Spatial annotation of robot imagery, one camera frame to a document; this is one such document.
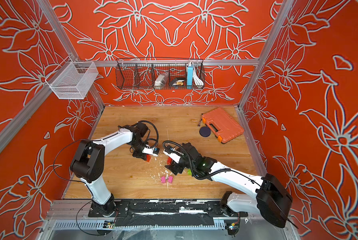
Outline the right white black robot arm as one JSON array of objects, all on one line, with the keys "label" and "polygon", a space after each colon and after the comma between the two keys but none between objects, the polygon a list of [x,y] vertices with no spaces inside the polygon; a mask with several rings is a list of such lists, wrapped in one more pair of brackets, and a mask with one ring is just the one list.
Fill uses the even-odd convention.
[{"label": "right white black robot arm", "polygon": [[230,168],[216,159],[202,156],[191,143],[178,144],[163,141],[164,154],[171,159],[166,165],[174,175],[184,169],[197,180],[209,180],[228,185],[251,197],[246,203],[241,195],[226,193],[222,201],[235,213],[259,213],[267,222],[285,228],[289,222],[289,211],[293,202],[290,193],[277,177],[271,174],[255,176]]}]

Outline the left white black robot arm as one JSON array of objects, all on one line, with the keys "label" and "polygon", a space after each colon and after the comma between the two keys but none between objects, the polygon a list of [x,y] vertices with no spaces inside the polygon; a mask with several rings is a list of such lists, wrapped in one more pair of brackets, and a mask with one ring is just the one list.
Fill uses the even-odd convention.
[{"label": "left white black robot arm", "polygon": [[96,140],[81,140],[70,170],[81,180],[92,196],[92,209],[109,216],[116,211],[114,196],[103,179],[105,156],[116,148],[129,145],[132,157],[148,162],[159,154],[159,132],[149,121],[118,126],[118,130]]}]

